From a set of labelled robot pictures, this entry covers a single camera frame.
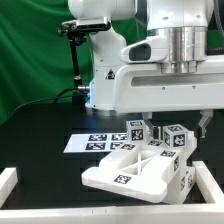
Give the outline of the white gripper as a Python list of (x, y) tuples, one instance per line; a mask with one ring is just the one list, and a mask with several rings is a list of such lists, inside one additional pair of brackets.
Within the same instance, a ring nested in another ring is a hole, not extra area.
[(204, 138), (213, 118), (208, 109), (224, 109), (224, 56), (208, 56), (193, 74), (162, 74), (156, 63), (125, 65), (115, 77), (113, 107), (119, 113), (143, 112), (153, 139), (159, 128), (151, 112), (201, 110), (198, 134)]

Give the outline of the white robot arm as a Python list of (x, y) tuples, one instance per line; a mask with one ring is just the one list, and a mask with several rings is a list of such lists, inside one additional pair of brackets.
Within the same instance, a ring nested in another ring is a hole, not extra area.
[(68, 0), (74, 30), (90, 35), (93, 79), (87, 107), (103, 112), (195, 111), (202, 131), (224, 109), (224, 0)]

